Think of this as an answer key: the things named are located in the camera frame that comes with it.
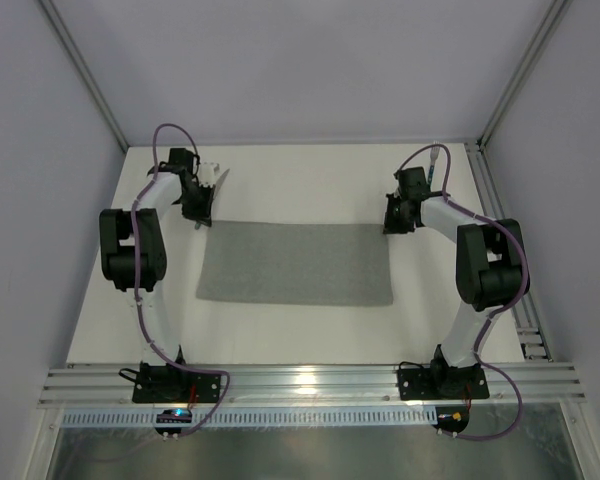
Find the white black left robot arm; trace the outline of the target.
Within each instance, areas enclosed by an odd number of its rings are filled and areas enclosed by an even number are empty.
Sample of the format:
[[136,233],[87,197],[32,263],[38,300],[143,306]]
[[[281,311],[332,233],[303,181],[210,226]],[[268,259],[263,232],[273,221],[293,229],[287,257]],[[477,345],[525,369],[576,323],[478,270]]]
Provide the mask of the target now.
[[99,214],[102,273],[137,315],[142,365],[185,364],[164,300],[168,259],[161,220],[177,207],[196,227],[210,227],[221,179],[217,163],[203,162],[193,150],[172,148],[167,160],[154,161],[146,184],[127,206]]

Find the green handled knife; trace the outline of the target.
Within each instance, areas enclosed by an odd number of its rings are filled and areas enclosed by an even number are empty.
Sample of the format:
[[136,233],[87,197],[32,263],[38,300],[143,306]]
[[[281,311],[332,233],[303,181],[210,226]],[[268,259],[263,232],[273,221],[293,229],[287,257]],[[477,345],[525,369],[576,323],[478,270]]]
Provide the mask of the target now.
[[210,228],[213,225],[212,213],[214,202],[217,199],[222,186],[224,185],[228,175],[230,173],[229,169],[226,169],[219,177],[216,178],[216,182],[209,187],[209,195],[207,198],[206,204],[206,216],[200,217],[195,221],[195,230],[200,230],[202,227]]

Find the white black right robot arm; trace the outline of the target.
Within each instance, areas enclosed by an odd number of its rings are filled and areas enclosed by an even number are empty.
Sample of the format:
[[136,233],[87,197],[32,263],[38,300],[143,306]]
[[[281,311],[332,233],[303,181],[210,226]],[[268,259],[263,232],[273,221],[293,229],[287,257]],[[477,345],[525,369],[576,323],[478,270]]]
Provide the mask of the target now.
[[385,234],[429,228],[456,246],[455,283],[461,304],[434,359],[451,368],[478,363],[482,341],[495,320],[512,308],[530,285],[520,224],[492,219],[434,192],[421,167],[394,174],[397,189],[386,195]]

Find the aluminium front rail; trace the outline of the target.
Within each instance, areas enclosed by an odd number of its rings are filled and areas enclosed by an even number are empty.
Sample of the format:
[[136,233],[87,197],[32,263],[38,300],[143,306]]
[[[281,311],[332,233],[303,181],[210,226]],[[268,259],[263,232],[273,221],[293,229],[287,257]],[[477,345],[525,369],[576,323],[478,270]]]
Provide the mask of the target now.
[[[584,402],[586,394],[569,363],[505,363],[508,377],[486,370],[493,403],[512,403],[514,390],[526,403]],[[40,408],[129,405],[137,388],[119,375],[119,365],[77,365],[52,369],[43,383]],[[397,405],[399,389],[393,365],[229,365],[225,401],[231,406]]]

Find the right black connector board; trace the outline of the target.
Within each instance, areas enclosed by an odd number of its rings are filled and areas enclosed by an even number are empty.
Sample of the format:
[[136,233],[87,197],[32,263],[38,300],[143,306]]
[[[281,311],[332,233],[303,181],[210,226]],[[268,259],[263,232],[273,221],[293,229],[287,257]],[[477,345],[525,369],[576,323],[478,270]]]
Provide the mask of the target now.
[[437,407],[433,427],[438,434],[457,437],[466,429],[469,420],[469,410],[464,406]]

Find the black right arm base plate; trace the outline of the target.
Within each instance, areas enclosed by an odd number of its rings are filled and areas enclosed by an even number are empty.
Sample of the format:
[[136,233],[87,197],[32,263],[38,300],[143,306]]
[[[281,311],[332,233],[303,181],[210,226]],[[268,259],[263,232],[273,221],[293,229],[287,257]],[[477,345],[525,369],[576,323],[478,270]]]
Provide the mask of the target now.
[[482,367],[430,367],[402,362],[396,370],[401,400],[484,400],[490,397]]

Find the aluminium corner post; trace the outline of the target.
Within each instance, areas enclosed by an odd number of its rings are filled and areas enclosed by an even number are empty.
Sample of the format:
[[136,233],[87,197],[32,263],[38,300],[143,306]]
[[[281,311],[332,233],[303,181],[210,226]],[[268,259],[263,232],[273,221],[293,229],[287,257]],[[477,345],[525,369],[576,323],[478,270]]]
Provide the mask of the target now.
[[34,3],[47,22],[50,31],[58,41],[62,51],[66,55],[71,67],[75,71],[81,85],[85,89],[107,130],[114,138],[119,149],[123,153],[126,153],[130,148],[130,143],[123,133],[119,122],[115,118],[113,110],[102,93],[95,76],[91,72],[88,63],[63,19],[60,10],[52,0],[35,0]]
[[571,5],[571,0],[553,0],[549,3],[477,140],[481,150],[493,139]]

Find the aluminium right side rail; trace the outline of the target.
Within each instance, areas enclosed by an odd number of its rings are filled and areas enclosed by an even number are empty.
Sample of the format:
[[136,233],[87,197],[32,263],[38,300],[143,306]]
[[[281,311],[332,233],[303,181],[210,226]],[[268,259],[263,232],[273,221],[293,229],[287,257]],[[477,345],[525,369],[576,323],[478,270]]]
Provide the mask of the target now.
[[465,150],[490,231],[486,240],[489,271],[483,277],[491,284],[496,274],[501,273],[507,291],[505,303],[500,307],[502,312],[492,319],[489,330],[509,324],[515,326],[517,348],[524,359],[550,362],[552,356],[531,295],[526,260],[522,254],[521,227],[517,221],[504,215],[503,204],[480,146],[467,143]]

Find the green handled fork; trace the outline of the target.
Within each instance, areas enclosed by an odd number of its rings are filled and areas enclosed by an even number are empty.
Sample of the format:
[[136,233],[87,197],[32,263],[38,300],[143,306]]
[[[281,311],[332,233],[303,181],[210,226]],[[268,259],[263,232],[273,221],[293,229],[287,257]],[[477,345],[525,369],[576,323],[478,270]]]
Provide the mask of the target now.
[[429,150],[429,168],[427,173],[427,183],[431,185],[435,174],[436,163],[440,155],[441,144],[434,143]]

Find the grey cloth napkin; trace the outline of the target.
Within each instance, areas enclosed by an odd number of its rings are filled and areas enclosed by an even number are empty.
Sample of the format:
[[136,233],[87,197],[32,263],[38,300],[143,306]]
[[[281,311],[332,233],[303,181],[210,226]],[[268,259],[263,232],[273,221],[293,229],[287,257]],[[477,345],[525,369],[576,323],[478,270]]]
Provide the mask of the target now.
[[376,224],[219,221],[196,296],[231,303],[384,307],[393,303],[387,238]]

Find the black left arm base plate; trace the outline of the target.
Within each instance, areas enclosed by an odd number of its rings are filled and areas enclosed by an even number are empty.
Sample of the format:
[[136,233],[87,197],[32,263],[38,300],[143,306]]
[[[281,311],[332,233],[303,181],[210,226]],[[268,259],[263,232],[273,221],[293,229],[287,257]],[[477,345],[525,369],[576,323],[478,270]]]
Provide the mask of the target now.
[[220,396],[221,375],[147,363],[141,363],[137,370],[120,369],[118,374],[133,384],[132,402],[137,404],[215,404]]

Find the left controller board with led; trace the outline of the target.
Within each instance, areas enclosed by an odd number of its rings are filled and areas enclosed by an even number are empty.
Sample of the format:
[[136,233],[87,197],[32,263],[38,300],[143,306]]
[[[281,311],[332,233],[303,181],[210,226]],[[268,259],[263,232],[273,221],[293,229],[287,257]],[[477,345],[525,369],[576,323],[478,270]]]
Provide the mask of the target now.
[[153,423],[160,436],[179,435],[192,426],[192,413],[186,408],[172,408],[159,412]]

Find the aluminium left corner post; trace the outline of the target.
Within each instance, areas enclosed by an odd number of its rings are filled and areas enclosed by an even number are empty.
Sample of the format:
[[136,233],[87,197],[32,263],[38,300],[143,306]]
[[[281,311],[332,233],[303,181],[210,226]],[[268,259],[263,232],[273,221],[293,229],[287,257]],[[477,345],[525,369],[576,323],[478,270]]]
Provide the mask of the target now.
[[75,71],[81,85],[85,89],[107,130],[114,138],[119,149],[123,153],[126,153],[130,148],[130,143],[123,133],[119,122],[115,118],[113,110],[102,93],[95,76],[91,72],[88,63],[63,19],[60,10],[52,0],[35,0],[34,3],[47,22],[50,31],[58,41],[62,51],[66,55],[71,67]]

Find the aluminium rail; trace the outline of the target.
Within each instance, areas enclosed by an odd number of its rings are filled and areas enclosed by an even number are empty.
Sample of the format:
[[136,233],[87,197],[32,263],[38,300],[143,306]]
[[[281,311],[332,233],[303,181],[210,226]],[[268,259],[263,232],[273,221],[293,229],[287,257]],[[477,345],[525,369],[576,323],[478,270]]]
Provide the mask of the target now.
[[[514,390],[526,403],[584,402],[586,394],[569,363],[505,363],[508,377],[486,370],[493,403],[512,403]],[[129,405],[137,388],[119,375],[119,365],[77,365],[52,369],[43,383],[40,408]],[[229,365],[225,401],[231,406],[397,405],[399,389],[393,365]]]
[[489,330],[509,324],[515,326],[517,348],[524,359],[550,362],[552,356],[531,295],[526,260],[522,254],[521,227],[517,221],[504,215],[503,204],[480,146],[467,143],[465,150],[490,231],[486,240],[489,271],[483,277],[491,284],[496,274],[501,273],[507,291],[505,303],[500,307],[502,312],[492,319]]

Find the aluminium right corner post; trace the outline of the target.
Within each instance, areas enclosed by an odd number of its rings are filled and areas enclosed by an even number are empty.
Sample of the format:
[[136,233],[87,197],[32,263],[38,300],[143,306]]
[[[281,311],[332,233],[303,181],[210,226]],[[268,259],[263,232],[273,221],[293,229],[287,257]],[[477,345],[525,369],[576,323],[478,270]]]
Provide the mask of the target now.
[[571,5],[571,0],[553,0],[549,3],[477,140],[481,150],[493,139]]

